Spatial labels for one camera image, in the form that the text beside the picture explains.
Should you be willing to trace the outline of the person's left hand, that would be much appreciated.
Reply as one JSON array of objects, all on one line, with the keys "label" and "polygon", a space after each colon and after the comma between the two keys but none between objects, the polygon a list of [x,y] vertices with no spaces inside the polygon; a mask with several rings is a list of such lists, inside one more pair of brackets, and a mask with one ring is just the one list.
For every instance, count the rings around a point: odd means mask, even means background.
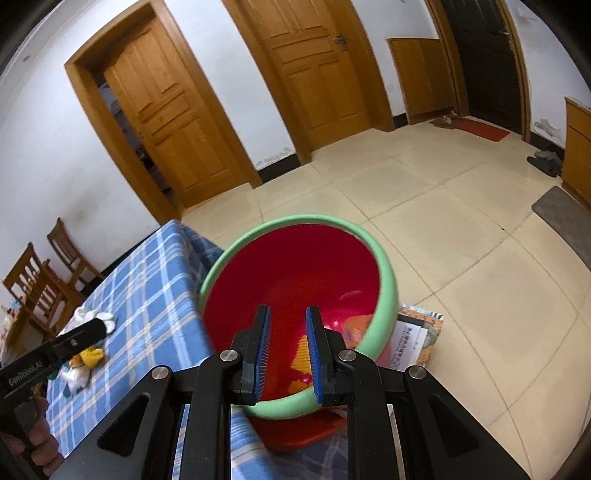
[{"label": "person's left hand", "polygon": [[43,469],[46,476],[50,477],[63,463],[64,457],[59,452],[59,444],[51,434],[49,424],[45,418],[48,402],[45,398],[34,396],[31,401],[35,404],[37,412],[36,423],[29,431],[29,441],[33,446],[31,459]]}]

